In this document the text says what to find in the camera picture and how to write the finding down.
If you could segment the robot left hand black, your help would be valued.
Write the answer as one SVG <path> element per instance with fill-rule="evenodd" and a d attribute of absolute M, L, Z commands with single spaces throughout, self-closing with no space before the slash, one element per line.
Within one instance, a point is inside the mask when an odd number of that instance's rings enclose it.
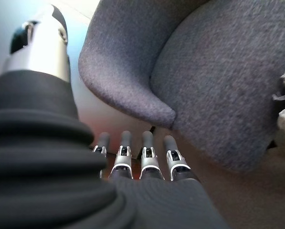
<path fill-rule="evenodd" d="M 0 74 L 0 229 L 226 229 L 173 137 L 170 181 L 153 136 L 143 133 L 141 174 L 132 175 L 131 134 L 108 179 L 104 135 L 79 121 L 70 84 L 68 33 L 53 5 L 14 33 Z"/>

